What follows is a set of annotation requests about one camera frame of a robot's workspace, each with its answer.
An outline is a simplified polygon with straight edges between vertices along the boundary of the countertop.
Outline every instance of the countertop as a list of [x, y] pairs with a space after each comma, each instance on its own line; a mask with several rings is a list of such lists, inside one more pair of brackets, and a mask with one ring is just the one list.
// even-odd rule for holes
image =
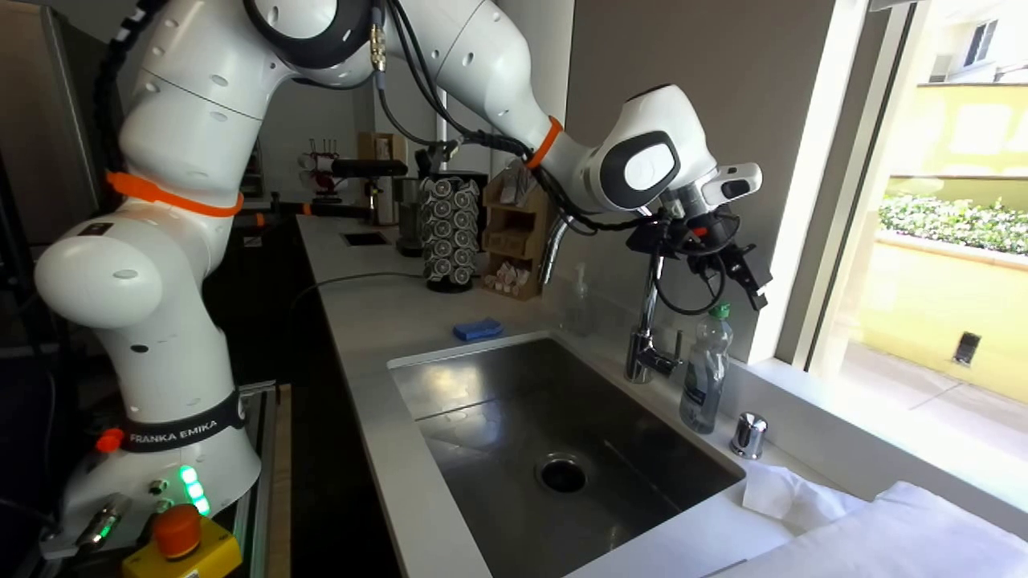
[[[365, 232], [356, 219], [299, 215], [299, 232], [405, 576], [490, 576], [418, 425], [391, 384], [390, 364], [464, 346], [451, 335], [460, 320], [496, 317], [515, 339], [522, 335], [551, 335], [544, 298], [516, 303], [490, 288], [431, 291], [418, 278], [421, 261], [402, 257], [391, 242], [346, 244], [345, 232]], [[604, 349], [602, 343], [584, 343], [568, 335], [551, 338], [661, 420], [679, 420], [661, 397], [665, 392], [631, 390], [620, 378], [616, 358], [611, 358], [614, 343]], [[718, 460], [744, 470], [744, 461], [725, 450], [734, 425], [723, 420], [711, 436], [690, 433], [681, 420], [675, 432]], [[741, 481], [588, 561], [576, 576], [711, 576], [793, 541], [789, 531], [741, 511], [738, 502]]]

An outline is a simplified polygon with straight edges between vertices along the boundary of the sponge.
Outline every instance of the sponge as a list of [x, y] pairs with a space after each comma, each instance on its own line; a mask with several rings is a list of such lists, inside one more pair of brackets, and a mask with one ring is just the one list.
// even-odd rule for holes
[[506, 335], [500, 323], [496, 317], [483, 317], [483, 320], [470, 320], [470, 323], [453, 323], [453, 338], [464, 339], [464, 343], [472, 343], [472, 339], [493, 339]]

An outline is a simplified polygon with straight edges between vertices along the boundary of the faucet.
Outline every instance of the faucet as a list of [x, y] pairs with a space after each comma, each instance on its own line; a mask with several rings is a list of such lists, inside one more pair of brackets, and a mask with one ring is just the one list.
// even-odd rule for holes
[[631, 339], [631, 359], [627, 359], [627, 378], [633, 381], [647, 381], [648, 378], [648, 369], [661, 373], [661, 376], [673, 376], [675, 367], [681, 364], [681, 330], [675, 338], [675, 354], [665, 354], [657, 346], [657, 338], [651, 338], [651, 311], [657, 311], [657, 303], [658, 303], [658, 278], [665, 275], [665, 257], [661, 254], [651, 254], [648, 257], [648, 275], [647, 275], [647, 303], [642, 303], [642, 317], [641, 317], [641, 327]]

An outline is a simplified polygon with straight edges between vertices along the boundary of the sink basin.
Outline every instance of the sink basin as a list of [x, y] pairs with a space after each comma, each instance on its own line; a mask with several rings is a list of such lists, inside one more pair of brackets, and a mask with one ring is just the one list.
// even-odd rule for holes
[[391, 378], [496, 578], [568, 576], [741, 479], [551, 338]]

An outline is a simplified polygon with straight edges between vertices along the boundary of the towel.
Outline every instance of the towel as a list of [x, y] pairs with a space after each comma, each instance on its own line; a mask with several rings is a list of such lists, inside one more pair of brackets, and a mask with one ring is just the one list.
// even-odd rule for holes
[[820, 527], [781, 549], [734, 565], [718, 578], [1025, 578], [1028, 542], [895, 481], [867, 509]]
[[797, 537], [837, 524], [864, 505], [784, 465], [753, 461], [744, 470], [741, 509], [784, 524]]

